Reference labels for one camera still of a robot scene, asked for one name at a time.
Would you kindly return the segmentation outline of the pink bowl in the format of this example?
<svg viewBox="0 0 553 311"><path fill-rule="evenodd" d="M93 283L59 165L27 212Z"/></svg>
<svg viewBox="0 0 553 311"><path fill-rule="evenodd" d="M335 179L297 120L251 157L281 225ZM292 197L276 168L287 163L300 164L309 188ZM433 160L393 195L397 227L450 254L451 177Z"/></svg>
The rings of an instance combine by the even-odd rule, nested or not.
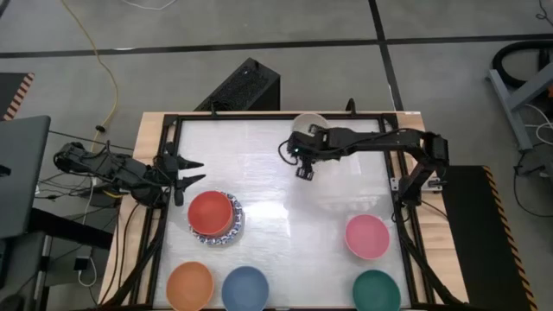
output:
<svg viewBox="0 0 553 311"><path fill-rule="evenodd" d="M385 223L370 214L360 214L346 224L347 248L357 257L373 260L382 257L390 246L390 233Z"/></svg>

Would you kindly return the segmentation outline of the silver mounting bracket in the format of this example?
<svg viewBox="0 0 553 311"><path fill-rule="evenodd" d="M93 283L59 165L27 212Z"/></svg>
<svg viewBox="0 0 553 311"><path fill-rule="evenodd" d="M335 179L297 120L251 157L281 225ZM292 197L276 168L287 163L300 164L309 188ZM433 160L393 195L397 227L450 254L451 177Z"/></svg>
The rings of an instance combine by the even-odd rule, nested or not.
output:
<svg viewBox="0 0 553 311"><path fill-rule="evenodd" d="M422 190L425 192L441 192L446 184L447 182L440 177L431 177L424 182Z"/></svg>

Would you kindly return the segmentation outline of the black hazard-striped floor mat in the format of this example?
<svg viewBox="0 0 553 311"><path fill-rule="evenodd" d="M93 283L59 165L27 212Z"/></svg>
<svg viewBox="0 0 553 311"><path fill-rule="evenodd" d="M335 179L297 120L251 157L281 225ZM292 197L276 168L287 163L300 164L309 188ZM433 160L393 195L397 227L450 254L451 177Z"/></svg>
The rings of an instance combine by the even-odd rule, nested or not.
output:
<svg viewBox="0 0 553 311"><path fill-rule="evenodd" d="M492 311L538 311L505 206L486 166L451 166L442 197L468 301Z"/></svg>
<svg viewBox="0 0 553 311"><path fill-rule="evenodd" d="M15 118L34 79L34 73L0 73L0 122Z"/></svg>

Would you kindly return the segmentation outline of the black perforated box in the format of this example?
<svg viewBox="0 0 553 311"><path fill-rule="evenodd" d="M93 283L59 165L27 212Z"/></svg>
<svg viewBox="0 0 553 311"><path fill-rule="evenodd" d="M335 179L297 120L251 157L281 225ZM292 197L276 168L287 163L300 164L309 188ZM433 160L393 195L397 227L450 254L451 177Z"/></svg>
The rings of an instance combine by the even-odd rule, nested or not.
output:
<svg viewBox="0 0 553 311"><path fill-rule="evenodd" d="M281 75L248 58L195 111L280 111Z"/></svg>

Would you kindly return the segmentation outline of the green bowl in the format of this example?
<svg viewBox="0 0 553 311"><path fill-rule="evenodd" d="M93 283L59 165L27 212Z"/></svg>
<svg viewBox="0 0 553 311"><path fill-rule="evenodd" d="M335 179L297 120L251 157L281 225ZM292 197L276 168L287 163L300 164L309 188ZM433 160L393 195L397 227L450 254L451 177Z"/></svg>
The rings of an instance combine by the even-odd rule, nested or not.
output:
<svg viewBox="0 0 553 311"><path fill-rule="evenodd" d="M401 293L387 273L367 270L353 283L353 304L357 311L399 311Z"/></svg>

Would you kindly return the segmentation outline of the grey metal stand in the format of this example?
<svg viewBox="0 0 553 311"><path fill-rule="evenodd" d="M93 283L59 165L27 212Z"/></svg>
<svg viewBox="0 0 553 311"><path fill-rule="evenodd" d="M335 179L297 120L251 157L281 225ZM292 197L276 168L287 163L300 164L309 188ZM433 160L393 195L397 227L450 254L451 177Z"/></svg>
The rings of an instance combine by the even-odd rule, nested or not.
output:
<svg viewBox="0 0 553 311"><path fill-rule="evenodd" d="M507 89L497 70L490 69L488 71L488 79L498 95L503 111L517 139L519 149L532 149L533 143L528 136L520 111L541 92L545 91L548 86L553 84L553 62L539 71L514 92L510 92Z"/></svg>

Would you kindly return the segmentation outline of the black aluminium table frame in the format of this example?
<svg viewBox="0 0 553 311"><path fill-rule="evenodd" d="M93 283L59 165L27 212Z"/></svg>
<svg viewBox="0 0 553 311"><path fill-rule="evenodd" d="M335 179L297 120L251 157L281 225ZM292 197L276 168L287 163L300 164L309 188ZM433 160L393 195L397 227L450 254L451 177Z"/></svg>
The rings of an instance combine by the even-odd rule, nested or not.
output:
<svg viewBox="0 0 553 311"><path fill-rule="evenodd" d="M165 111L152 112L147 111L142 115L141 123L138 128L136 143L132 156L140 162L151 164L152 159L158 154L167 142L177 140L178 117L192 119L195 121L230 121L230 120L290 120L300 113L298 111L221 111L211 113L207 111ZM324 111L323 117L330 119L360 120L370 117L381 118L383 124L389 126L396 125L398 128L413 128L416 130L425 130L423 117L419 111ZM130 221L127 231L127 237L119 239L119 246L113 245L110 248L110 255L106 264L106 271L109 273L122 272L127 277L136 262L141 258L143 252L151 240L156 235L160 215L158 210L138 209L131 214L135 201L126 196L123 198L120 206L120 219L118 221L118 233L124 232L126 220ZM437 251L430 248L429 228L423 221L430 220L429 212L422 210L416 211L413 207L407 209L410 219L405 222L406 231L410 238L414 240L414 245L420 255L425 257L429 263L444 263L445 268L436 266L434 272L442 283L448 287L451 293L465 301L467 299L467 290L463 276L461 275L461 266L457 258L457 252L453 242L453 234L450 225L445 223L445 219L439 218L434 221L442 228L436 233L442 240L439 243ZM161 257L162 251L157 250L144 266L141 275L133 283L128 295L121 302L123 306L131 305L138 308L140 305L151 306L153 303L153 294L155 293L154 281L157 280L157 260ZM415 258L408 254L406 249L402 249L402 254L407 256L409 262L405 265L407 277L409 278L408 288L411 294L410 301L433 302L440 304L442 301L437 295L437 291L431 288L429 277L423 273L418 266Z"/></svg>

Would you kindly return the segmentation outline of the blue floral paper bowl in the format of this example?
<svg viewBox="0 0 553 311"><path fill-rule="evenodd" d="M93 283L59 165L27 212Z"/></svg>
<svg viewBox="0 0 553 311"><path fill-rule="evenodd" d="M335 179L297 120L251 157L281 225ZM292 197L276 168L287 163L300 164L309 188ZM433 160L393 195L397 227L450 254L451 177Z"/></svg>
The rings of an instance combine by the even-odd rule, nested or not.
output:
<svg viewBox="0 0 553 311"><path fill-rule="evenodd" d="M198 232L195 232L192 229L192 227L189 225L189 230L191 231L193 236L203 244L207 244L207 245L230 244L238 237L238 235L243 231L245 227L245 214L243 211L243 207L239 203L238 199L232 194L225 193L225 192L221 192L221 193L226 194L232 203L232 207L234 211L233 222L228 232L217 237L209 237L206 235L199 234Z"/></svg>

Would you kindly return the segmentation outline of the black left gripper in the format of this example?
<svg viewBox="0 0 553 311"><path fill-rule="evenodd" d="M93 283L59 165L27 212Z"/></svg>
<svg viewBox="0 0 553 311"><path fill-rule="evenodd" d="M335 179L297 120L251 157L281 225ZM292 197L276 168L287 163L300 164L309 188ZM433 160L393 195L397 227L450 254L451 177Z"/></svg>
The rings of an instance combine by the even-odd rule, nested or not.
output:
<svg viewBox="0 0 553 311"><path fill-rule="evenodd" d="M175 189L186 190L195 182L205 178L205 175L185 176L178 179L178 169L192 169L203 167L200 162L189 161L180 155L175 156L175 145L168 142L162 148L162 152L153 158L153 167L156 169L156 178L160 184Z"/></svg>

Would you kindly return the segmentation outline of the red bowl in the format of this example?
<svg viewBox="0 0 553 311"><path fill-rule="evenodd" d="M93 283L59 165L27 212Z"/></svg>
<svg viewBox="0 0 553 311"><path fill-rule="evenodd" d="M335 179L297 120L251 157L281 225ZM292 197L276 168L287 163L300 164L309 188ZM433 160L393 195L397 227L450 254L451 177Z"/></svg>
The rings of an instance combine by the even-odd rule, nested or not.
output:
<svg viewBox="0 0 553 311"><path fill-rule="evenodd" d="M206 191L194 197L188 207L188 223L195 232L217 237L230 230L234 218L232 203L226 194Z"/></svg>

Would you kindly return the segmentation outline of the white bowl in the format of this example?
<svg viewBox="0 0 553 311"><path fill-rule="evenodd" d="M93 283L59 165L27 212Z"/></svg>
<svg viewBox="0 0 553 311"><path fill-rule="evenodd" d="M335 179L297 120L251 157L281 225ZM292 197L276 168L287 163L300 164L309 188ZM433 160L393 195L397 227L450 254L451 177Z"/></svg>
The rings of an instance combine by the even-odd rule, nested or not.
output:
<svg viewBox="0 0 553 311"><path fill-rule="evenodd" d="M313 136L315 133L308 133L308 127L311 124L315 126L315 131L319 129L319 126L327 126L328 128L330 127L328 121L323 116L316 113L303 113L294 118L291 125L291 131L297 131L302 134Z"/></svg>

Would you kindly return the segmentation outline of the orange bowl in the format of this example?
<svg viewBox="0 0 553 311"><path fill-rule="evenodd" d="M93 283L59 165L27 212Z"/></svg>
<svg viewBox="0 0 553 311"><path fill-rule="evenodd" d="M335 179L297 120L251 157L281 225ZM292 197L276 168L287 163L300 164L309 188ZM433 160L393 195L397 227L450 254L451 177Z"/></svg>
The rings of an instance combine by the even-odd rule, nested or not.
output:
<svg viewBox="0 0 553 311"><path fill-rule="evenodd" d="M206 265L185 262L171 272L166 297L174 311L201 311L211 300L213 291L213 275Z"/></svg>

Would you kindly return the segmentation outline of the grey monitor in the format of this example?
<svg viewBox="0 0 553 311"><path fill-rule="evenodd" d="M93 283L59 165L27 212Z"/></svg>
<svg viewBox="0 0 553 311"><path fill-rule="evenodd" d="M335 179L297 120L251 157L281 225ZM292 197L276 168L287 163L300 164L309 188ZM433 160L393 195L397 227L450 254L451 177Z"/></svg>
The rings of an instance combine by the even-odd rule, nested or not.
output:
<svg viewBox="0 0 553 311"><path fill-rule="evenodd" d="M0 239L27 231L51 118L26 117L0 122Z"/></svg>

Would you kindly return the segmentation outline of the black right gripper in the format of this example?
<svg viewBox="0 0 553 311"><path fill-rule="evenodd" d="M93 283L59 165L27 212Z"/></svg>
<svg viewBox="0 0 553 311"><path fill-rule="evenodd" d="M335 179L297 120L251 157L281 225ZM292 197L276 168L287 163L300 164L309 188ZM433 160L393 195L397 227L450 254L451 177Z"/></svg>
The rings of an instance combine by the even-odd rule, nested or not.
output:
<svg viewBox="0 0 553 311"><path fill-rule="evenodd" d="M308 134L293 131L288 139L288 153L292 157L300 157L303 160L309 159L315 162L330 160L331 155L327 152L328 132L327 126L319 126L319 129L315 130L313 124L308 127Z"/></svg>

